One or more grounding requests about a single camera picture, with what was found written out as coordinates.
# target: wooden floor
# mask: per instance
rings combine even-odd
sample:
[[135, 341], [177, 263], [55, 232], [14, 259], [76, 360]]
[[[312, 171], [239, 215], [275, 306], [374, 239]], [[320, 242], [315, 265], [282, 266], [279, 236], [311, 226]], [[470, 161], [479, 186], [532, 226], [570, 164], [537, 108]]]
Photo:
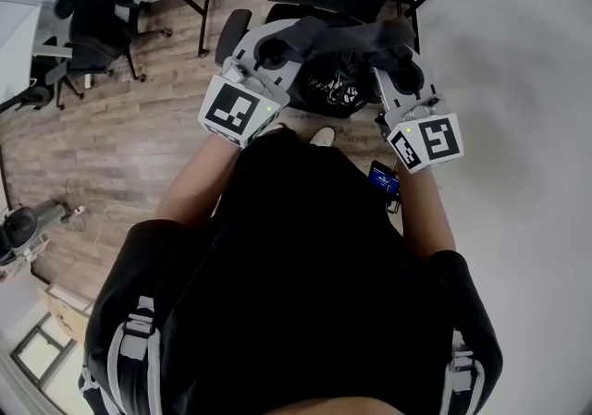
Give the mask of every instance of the wooden floor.
[[[201, 18], [179, 0], [162, 1], [145, 20], [146, 29], [168, 27], [173, 36], [132, 46], [145, 83], [131, 80], [119, 60], [115, 76], [97, 76], [82, 101], [64, 90], [64, 111], [50, 104], [41, 111], [23, 108], [0, 115], [13, 205], [59, 198], [88, 210], [48, 232], [51, 243], [33, 265], [39, 275], [47, 280], [62, 275], [64, 287], [96, 296], [128, 229], [152, 216], [167, 185], [207, 136], [197, 114], [212, 74], [219, 71], [214, 50], [228, 15], [249, 8], [256, 26], [270, 7], [267, 0], [212, 0], [205, 41], [211, 53], [199, 59]], [[374, 123], [377, 113], [378, 107], [369, 105], [341, 120], [287, 109], [280, 120], [303, 140], [332, 126], [335, 145], [367, 172], [375, 159], [393, 162]]]

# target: person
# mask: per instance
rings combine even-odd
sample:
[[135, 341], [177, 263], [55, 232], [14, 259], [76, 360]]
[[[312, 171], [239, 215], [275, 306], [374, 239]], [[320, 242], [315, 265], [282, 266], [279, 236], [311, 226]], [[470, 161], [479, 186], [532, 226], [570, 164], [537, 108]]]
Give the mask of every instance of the person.
[[[431, 172], [401, 168], [401, 236], [334, 134], [279, 127], [242, 151], [209, 136], [94, 305], [80, 385], [95, 413], [438, 414], [455, 329], [485, 368], [481, 409], [500, 347]], [[139, 319], [156, 357], [120, 329]]]

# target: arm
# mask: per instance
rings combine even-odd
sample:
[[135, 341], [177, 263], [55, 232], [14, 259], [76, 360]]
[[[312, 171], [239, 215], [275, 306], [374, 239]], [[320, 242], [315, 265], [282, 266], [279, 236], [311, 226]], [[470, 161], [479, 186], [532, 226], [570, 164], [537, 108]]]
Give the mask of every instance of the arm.
[[432, 173], [410, 174], [400, 167], [399, 180], [403, 233], [413, 250], [422, 259], [440, 250], [456, 250]]
[[154, 217], [191, 227], [207, 221], [240, 152], [236, 145], [210, 135], [168, 187]]

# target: cable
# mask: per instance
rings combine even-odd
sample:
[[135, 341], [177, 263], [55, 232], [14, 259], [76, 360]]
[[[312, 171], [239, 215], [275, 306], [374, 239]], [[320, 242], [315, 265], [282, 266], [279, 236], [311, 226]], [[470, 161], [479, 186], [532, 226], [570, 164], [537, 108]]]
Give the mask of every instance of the cable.
[[150, 214], [154, 214], [154, 212], [150, 211], [150, 210], [144, 210], [143, 208], [137, 208], [135, 206], [129, 206], [127, 204], [119, 204], [119, 203], [113, 203], [108, 205], [105, 210], [103, 211], [103, 216], [101, 217], [101, 222], [99, 223], [99, 231], [96, 234], [96, 239], [94, 240], [94, 244], [92, 245], [92, 248], [94, 249], [94, 251], [96, 252], [98, 257], [101, 257], [99, 254], [99, 251], [96, 249], [96, 245], [99, 242], [99, 237], [101, 237], [101, 231], [103, 230], [103, 221], [105, 220], [105, 216], [107, 214], [107, 211], [110, 208], [115, 208], [116, 206], [119, 206], [121, 208], [129, 208], [131, 210], [136, 210], [136, 211], [140, 211], [140, 212], [147, 212]]
[[[66, 200], [68, 201], [68, 188], [69, 188], [69, 198], [71, 200], [71, 202], [68, 203], [68, 207], [71, 210], [76, 210], [78, 208], [78, 206], [76, 206], [76, 200], [75, 200], [75, 195], [74, 195], [74, 189], [72, 188], [71, 185], [68, 184], [68, 182], [71, 180], [72, 178], [66, 178], [66, 181], [64, 182], [64, 192], [66, 193]], [[77, 229], [76, 228], [76, 221], [74, 220], [75, 217], [78, 217], [80, 222], [82, 223], [82, 228], [80, 229], [80, 227]], [[86, 221], [84, 221], [84, 218], [81, 217], [79, 214], [74, 214], [74, 213], [70, 213], [69, 214], [69, 219], [70, 222], [72, 223], [72, 227], [74, 228], [74, 231], [78, 232], [78, 233], [83, 233], [84, 231], [86, 231]]]

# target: shoe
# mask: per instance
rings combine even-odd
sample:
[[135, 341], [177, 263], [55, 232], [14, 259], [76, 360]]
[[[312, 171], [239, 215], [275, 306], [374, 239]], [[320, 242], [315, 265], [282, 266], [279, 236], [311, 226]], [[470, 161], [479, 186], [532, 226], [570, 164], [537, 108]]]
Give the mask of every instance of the shoe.
[[319, 147], [331, 147], [335, 139], [335, 129], [327, 126], [319, 130], [311, 139], [311, 144]]
[[288, 126], [285, 123], [276, 123], [273, 124], [271, 126], [267, 126], [267, 128], [265, 128], [263, 130], [263, 132], [261, 133], [261, 135], [263, 136], [264, 134], [267, 134], [267, 132], [271, 132], [272, 130], [276, 130], [276, 129], [287, 129]]

